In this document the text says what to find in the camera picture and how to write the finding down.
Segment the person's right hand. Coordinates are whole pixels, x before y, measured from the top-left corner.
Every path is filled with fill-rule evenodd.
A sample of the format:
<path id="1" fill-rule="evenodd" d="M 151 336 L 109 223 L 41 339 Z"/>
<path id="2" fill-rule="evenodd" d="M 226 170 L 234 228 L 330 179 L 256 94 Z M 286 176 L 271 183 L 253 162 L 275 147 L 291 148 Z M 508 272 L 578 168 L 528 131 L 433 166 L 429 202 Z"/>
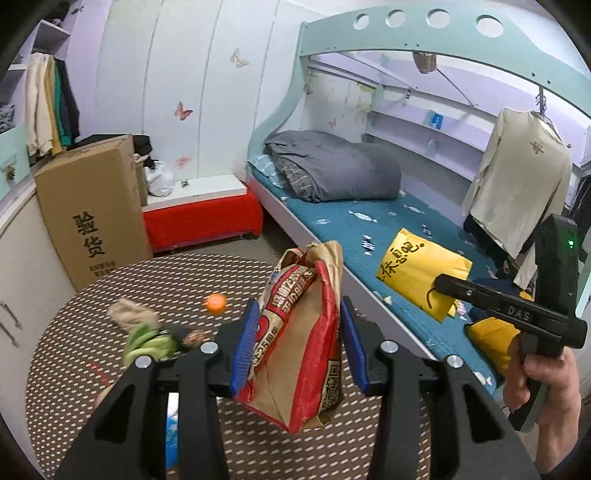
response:
<path id="1" fill-rule="evenodd" d="M 530 399 L 529 379 L 548 387 L 547 397 L 536 423 L 539 427 L 536 467 L 542 474 L 552 472 L 566 459 L 578 441 L 582 399 L 576 358 L 565 348 L 553 359 L 521 352 L 519 339 L 511 342 L 510 366 L 506 372 L 504 401 L 518 410 Z"/>

